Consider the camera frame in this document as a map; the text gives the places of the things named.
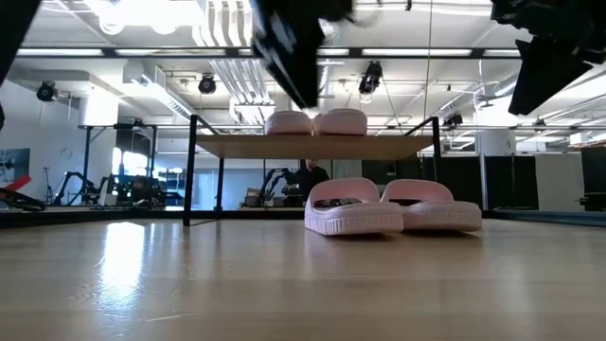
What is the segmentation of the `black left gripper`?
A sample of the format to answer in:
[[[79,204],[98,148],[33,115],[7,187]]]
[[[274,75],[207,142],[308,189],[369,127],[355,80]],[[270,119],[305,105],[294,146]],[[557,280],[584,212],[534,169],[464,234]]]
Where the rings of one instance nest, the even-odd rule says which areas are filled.
[[[253,53],[299,108],[318,101],[317,52],[324,40],[319,21],[353,14],[352,0],[252,0]],[[278,51],[293,52],[287,58]]]

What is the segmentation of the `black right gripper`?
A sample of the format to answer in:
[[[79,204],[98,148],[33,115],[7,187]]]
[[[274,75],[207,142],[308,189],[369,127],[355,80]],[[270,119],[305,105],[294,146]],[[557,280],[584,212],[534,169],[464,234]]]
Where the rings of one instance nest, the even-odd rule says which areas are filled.
[[[579,77],[579,56],[605,63],[605,0],[491,0],[490,18],[526,29],[508,111],[527,116]]]

